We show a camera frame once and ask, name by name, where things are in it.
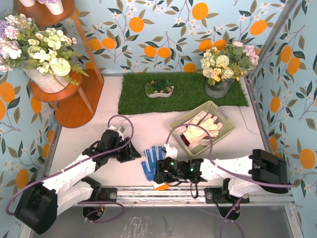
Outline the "blue white knit gloves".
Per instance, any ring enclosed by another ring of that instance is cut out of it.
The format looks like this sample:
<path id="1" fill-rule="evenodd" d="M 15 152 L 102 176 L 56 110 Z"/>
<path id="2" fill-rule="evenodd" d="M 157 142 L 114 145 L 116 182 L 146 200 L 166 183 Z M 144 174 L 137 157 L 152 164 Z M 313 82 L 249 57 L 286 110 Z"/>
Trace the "blue white knit gloves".
<path id="1" fill-rule="evenodd" d="M 143 151 L 145 160 L 141 161 L 143 174 L 147 181 L 153 181 L 156 174 L 157 161 L 165 158 L 165 151 L 162 146 L 151 146 Z"/>

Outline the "cream glove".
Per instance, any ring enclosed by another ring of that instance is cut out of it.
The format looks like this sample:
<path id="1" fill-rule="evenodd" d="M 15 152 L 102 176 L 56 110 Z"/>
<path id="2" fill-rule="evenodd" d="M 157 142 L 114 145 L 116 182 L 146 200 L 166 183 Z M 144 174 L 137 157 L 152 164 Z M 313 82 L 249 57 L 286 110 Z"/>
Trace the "cream glove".
<path id="1" fill-rule="evenodd" d="M 177 133 L 180 135 L 186 146 L 202 144 L 204 138 L 208 136 L 204 129 L 210 134 L 211 138 L 217 138 L 220 129 L 223 127 L 221 122 L 215 122 L 217 119 L 217 116 L 212 116 L 211 113 L 201 111 L 186 123 L 196 124 L 202 128 L 186 125 L 180 127 Z"/>

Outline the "green plastic storage basket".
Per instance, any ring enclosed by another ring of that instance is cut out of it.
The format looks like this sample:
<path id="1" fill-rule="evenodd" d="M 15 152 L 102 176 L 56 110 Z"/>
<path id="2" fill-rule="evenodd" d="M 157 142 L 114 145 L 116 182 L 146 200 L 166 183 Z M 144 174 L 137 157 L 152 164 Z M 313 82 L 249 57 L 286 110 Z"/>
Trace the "green plastic storage basket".
<path id="1" fill-rule="evenodd" d="M 235 128 L 229 117 L 213 102 L 207 101 L 170 124 L 172 136 L 189 157 L 196 157 Z"/>

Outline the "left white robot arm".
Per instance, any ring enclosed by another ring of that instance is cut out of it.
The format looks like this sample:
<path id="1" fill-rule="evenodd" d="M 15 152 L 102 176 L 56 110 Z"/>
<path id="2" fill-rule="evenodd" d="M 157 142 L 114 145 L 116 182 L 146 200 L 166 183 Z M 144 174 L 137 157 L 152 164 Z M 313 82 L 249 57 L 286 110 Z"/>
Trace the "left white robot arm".
<path id="1" fill-rule="evenodd" d="M 60 174 L 24 190 L 14 212 L 15 218 L 43 234 L 61 213 L 79 202 L 110 201 L 109 194 L 103 194 L 101 183 L 90 175 L 109 159 L 124 163 L 141 157 L 123 131 L 123 127 L 110 126 L 100 140 L 86 148 Z"/>

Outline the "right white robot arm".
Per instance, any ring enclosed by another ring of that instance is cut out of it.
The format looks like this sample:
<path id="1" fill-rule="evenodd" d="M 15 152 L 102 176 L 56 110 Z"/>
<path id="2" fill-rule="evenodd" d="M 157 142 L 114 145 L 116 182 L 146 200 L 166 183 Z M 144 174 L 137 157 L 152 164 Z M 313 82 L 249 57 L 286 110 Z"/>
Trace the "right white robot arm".
<path id="1" fill-rule="evenodd" d="M 291 188 L 286 161 L 261 149 L 236 159 L 191 159 L 178 161 L 176 152 L 168 149 L 167 156 L 157 161 L 154 182 L 191 182 L 197 184 L 221 179 L 223 194 L 234 197 L 263 189 L 269 193 L 286 194 Z"/>

